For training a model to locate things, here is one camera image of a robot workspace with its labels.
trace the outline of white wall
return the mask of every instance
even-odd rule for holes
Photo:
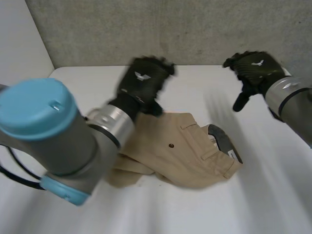
[[[54,68],[24,0],[0,0],[0,84],[25,78],[48,77]],[[37,165],[30,156],[23,162]],[[29,179],[0,147],[0,163]],[[19,185],[0,175],[0,233],[13,234],[33,207],[41,191]]]
[[[0,1],[0,83],[48,77],[54,68],[24,0]]]

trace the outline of fabric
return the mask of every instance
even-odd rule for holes
[[[189,113],[139,115],[108,182],[126,187],[155,172],[176,186],[204,188],[231,178],[242,164],[214,146],[207,128],[201,129]]]

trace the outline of silver metal cylinder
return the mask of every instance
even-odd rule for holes
[[[93,110],[88,118],[88,125],[98,126],[103,129],[104,133],[111,134],[116,139],[119,148],[126,143],[135,128],[131,118],[113,105],[105,104],[100,109]]]
[[[279,116],[281,104],[292,93],[307,88],[308,85],[304,79],[285,77],[275,82],[267,91],[265,101],[269,108]]]

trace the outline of gray concrete wall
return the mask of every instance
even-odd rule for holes
[[[56,68],[124,65],[162,55],[221,64],[246,50],[293,74],[312,66],[311,0],[26,0]]]

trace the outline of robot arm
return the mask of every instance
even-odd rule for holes
[[[0,91],[0,143],[28,153],[47,169],[41,187],[82,205],[112,168],[134,130],[137,114],[162,113],[155,98],[173,73],[173,64],[163,59],[136,58],[121,79],[116,98],[87,120],[68,89],[55,79],[31,79],[4,87]]]
[[[312,147],[312,84],[287,76],[282,67],[265,52],[245,52],[227,59],[224,67],[235,71],[242,92],[233,110],[241,111],[249,97],[262,94],[272,115],[290,126]]]
[[[267,91],[269,108],[312,147],[312,86],[303,79],[285,77]]]

